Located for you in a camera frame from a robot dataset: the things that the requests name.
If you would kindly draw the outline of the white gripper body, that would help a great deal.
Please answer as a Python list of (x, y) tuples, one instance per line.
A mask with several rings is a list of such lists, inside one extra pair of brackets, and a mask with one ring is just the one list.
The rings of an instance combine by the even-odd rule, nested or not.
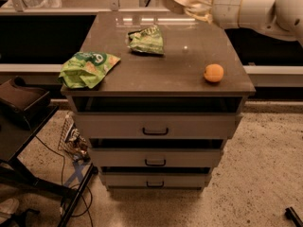
[(239, 28), (241, 2), (242, 0), (213, 0), (213, 22), (223, 29)]

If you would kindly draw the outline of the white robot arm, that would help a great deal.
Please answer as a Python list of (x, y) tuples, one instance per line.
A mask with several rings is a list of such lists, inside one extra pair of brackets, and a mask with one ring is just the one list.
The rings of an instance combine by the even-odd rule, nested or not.
[(184, 12), (222, 29), (248, 28), (303, 45), (303, 0), (186, 0)]

